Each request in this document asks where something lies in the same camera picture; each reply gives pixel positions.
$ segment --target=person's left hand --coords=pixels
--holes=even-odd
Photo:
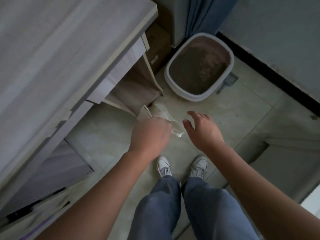
[[[137,153],[148,162],[155,159],[168,144],[171,124],[163,118],[151,117],[134,127],[128,152]]]

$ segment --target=sneaker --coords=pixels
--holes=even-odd
[[[203,156],[197,156],[191,164],[191,172],[189,177],[198,177],[202,180],[205,178],[208,166],[208,159]]]
[[[172,176],[170,164],[164,156],[158,156],[157,169],[158,169],[160,177],[164,177],[166,175]]]

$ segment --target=cardboard box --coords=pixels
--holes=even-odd
[[[146,56],[153,73],[156,74],[171,53],[171,37],[158,24],[153,23],[146,31],[146,38],[150,46]]]

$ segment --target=pants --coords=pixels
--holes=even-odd
[[[164,176],[137,206],[128,240],[169,240],[181,212],[181,193],[198,240],[257,240],[240,205],[225,189],[211,188],[198,177],[181,187]]]

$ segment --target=foot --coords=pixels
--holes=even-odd
[[[172,176],[170,164],[164,156],[158,156],[157,169],[158,169],[160,177],[164,177],[166,175]]]
[[[205,178],[208,166],[208,159],[203,156],[197,156],[191,164],[191,172],[189,177],[198,177],[202,180]]]

